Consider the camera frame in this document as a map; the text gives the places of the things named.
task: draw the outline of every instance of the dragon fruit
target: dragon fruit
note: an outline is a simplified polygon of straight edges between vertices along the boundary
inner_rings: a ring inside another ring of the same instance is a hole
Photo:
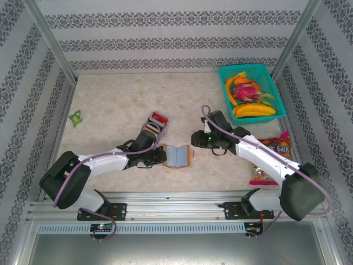
[[[271,103],[265,100],[265,98],[275,99],[271,94],[263,94],[261,91],[256,90],[252,84],[237,85],[232,91],[232,96],[242,102],[255,100],[267,106],[271,106]]]

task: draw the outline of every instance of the vent grille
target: vent grille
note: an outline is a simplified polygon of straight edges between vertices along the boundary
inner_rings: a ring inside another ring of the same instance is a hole
[[[39,235],[89,234],[90,224],[41,224]],[[231,234],[244,233],[243,222],[199,224],[118,224],[116,234]]]

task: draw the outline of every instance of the small box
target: small box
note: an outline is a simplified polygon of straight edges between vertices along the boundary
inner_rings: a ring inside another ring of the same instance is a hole
[[[148,117],[146,123],[155,123],[161,130],[161,137],[163,137],[167,133],[167,126],[169,124],[169,120],[158,112],[152,112],[151,115]],[[147,124],[145,126],[145,130],[154,133],[156,136],[158,135],[158,129],[155,125]]]

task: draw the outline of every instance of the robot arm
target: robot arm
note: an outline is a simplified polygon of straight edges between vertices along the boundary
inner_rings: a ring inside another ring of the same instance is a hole
[[[71,151],[63,153],[54,165],[46,172],[40,181],[40,187],[55,200],[61,189],[67,174],[82,161],[87,160],[74,172],[67,182],[60,199],[57,202],[59,209],[66,209],[72,205],[85,208],[102,215],[107,215],[108,200],[97,190],[87,190],[84,186],[88,179],[100,174],[125,170],[137,166],[143,162],[147,168],[167,160],[163,147],[158,147],[144,153],[123,155],[119,153],[132,153],[145,150],[153,145],[156,136],[150,131],[143,130],[136,140],[129,140],[121,146],[117,146],[109,153],[110,156],[89,155],[77,156]]]
[[[310,163],[300,165],[285,159],[263,145],[246,129],[242,127],[233,129],[219,110],[208,114],[207,118],[223,130],[256,143],[257,146],[224,134],[208,123],[205,118],[201,118],[201,121],[205,124],[204,131],[197,131],[191,137],[193,146],[212,149],[212,152],[213,149],[222,148],[225,153],[230,151],[234,155],[247,159],[267,172],[281,188],[281,190],[254,189],[249,192],[242,199],[242,209],[248,215],[251,215],[253,211],[277,210],[284,211],[289,217],[300,221],[323,202],[325,196],[321,191],[288,168],[290,165],[319,183],[318,172],[313,165]],[[273,156],[279,157],[287,164],[283,165]]]

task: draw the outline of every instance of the cable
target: cable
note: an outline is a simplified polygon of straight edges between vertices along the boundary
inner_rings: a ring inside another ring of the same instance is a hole
[[[143,129],[145,128],[146,125],[154,125],[157,130],[158,130],[158,135],[157,135],[157,139],[155,141],[155,143],[153,145],[151,145],[149,148],[145,149],[145,150],[142,150],[142,151],[136,151],[136,152],[107,152],[107,153],[100,153],[98,155],[94,155],[94,156],[91,156],[89,158],[86,158],[84,160],[82,160],[80,163],[78,163],[72,170],[71,172],[69,173],[69,175],[66,177],[64,183],[62,184],[59,192],[57,193],[56,197],[55,197],[55,200],[54,200],[54,204],[53,204],[53,207],[55,208],[59,199],[60,199],[60,196],[62,195],[63,191],[65,190],[65,187],[67,185],[67,183],[69,182],[69,180],[72,178],[73,174],[75,173],[75,171],[81,166],[83,165],[84,163],[88,162],[88,161],[91,161],[95,158],[98,158],[98,157],[102,157],[102,156],[115,156],[115,155],[138,155],[139,153],[145,153],[145,152],[148,152],[149,150],[152,150],[154,149],[159,141],[161,140],[161,130],[159,128],[159,126],[155,123],[152,123],[152,122],[149,122],[149,123],[145,123],[142,127],[141,127],[141,131],[143,131]],[[99,216],[99,217],[102,217],[102,218],[106,218],[107,220],[110,220],[112,221],[112,224],[114,225],[114,231],[110,234],[110,235],[107,235],[107,237],[105,238],[102,238],[102,239],[99,239],[99,242],[102,242],[104,240],[107,240],[109,238],[111,238],[112,236],[114,236],[115,232],[116,232],[116,222],[114,221],[114,219],[108,217],[108,216],[105,216],[105,215],[102,215],[102,214],[98,214],[94,211],[91,211],[91,210],[88,210],[88,209],[85,209],[85,208],[82,208],[83,210],[89,212],[90,214],[93,214],[93,215],[96,215],[96,216]],[[93,232],[92,234],[92,238],[94,241],[98,240],[97,238],[94,237],[94,234],[95,234],[96,231]]]
[[[227,135],[229,135],[229,136],[231,136],[231,137],[233,137],[233,138],[236,138],[236,139],[238,139],[239,141],[246,142],[246,143],[249,144],[249,145],[252,145],[252,146],[255,146],[255,147],[258,146],[258,145],[257,145],[256,143],[254,143],[254,142],[251,142],[251,141],[249,141],[249,140],[247,140],[247,139],[241,138],[241,137],[239,137],[239,136],[237,136],[237,135],[231,134],[230,132],[225,131],[225,130],[223,130],[221,127],[217,126],[217,124],[215,124],[215,123],[214,123],[212,120],[210,120],[210,119],[208,118],[208,116],[207,116],[207,115],[209,115],[209,113],[211,112],[210,106],[208,106],[208,105],[203,105],[203,106],[201,107],[201,112],[202,112],[202,114],[204,115],[205,119],[206,119],[210,124],[212,124],[216,129],[218,129],[219,131],[223,132],[224,134],[227,134]],[[327,202],[328,202],[328,207],[327,207],[327,209],[324,210],[324,211],[322,211],[322,212],[320,212],[320,213],[309,213],[309,215],[325,215],[325,214],[327,214],[328,212],[331,211],[331,209],[332,209],[332,200],[331,200],[329,194],[326,192],[326,190],[324,190],[318,183],[316,183],[316,182],[313,181],[311,178],[309,178],[307,175],[305,175],[303,172],[297,170],[296,168],[292,167],[291,165],[287,165],[287,163],[286,163],[285,161],[283,161],[282,159],[280,159],[279,157],[277,157],[276,155],[274,155],[273,153],[271,153],[268,149],[263,148],[262,146],[259,146],[258,148],[261,149],[262,151],[264,151],[265,153],[267,153],[268,155],[270,155],[271,157],[273,157],[275,160],[279,161],[281,164],[285,165],[285,166],[288,167],[289,169],[291,169],[291,170],[293,170],[294,172],[296,172],[297,174],[299,174],[301,177],[303,177],[303,178],[306,179],[308,182],[310,182],[311,184],[313,184],[316,188],[319,189],[319,191],[321,191],[321,192],[325,195],[326,200],[327,200]],[[270,228],[272,228],[273,224],[278,220],[278,218],[280,217],[281,213],[282,213],[281,211],[278,213],[278,215],[276,216],[275,220],[274,220],[274,221],[271,223],[271,225],[262,233],[262,235],[263,235],[264,233],[266,233]]]

